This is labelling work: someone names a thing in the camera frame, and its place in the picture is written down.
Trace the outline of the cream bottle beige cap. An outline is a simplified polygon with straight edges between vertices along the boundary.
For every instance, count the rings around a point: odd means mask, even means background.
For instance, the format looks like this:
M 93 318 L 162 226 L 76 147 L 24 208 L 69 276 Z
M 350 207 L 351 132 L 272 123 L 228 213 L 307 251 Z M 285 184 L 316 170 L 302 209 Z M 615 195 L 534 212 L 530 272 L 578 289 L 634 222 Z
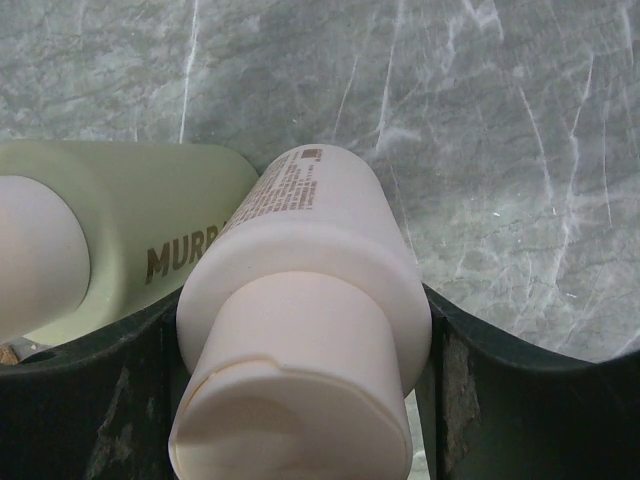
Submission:
M 176 330 L 178 478 L 408 476 L 431 312 L 357 155 L 311 144 L 273 161 L 190 274 Z

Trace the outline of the pale green bottle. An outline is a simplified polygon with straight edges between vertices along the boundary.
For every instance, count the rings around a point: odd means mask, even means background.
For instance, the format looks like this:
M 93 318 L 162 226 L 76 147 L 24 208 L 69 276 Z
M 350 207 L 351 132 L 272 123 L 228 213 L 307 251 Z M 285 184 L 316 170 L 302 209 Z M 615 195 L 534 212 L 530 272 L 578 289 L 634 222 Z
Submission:
M 57 346 L 179 289 L 258 178 L 216 145 L 1 146 L 1 338 Z

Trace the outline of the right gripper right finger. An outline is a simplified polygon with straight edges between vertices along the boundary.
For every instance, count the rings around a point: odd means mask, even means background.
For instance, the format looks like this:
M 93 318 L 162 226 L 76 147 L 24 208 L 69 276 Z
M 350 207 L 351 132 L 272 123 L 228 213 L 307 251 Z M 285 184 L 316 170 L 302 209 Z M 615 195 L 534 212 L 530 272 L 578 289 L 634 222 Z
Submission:
M 571 358 L 425 295 L 433 340 L 415 394 L 431 478 L 638 478 L 638 353 Z

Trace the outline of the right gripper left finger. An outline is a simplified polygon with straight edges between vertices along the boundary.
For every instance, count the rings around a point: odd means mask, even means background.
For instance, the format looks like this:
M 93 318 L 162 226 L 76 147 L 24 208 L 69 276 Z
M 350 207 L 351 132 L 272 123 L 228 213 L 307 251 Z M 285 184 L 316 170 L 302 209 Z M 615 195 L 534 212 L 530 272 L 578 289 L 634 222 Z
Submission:
M 1 369 L 4 479 L 171 479 L 178 293 Z

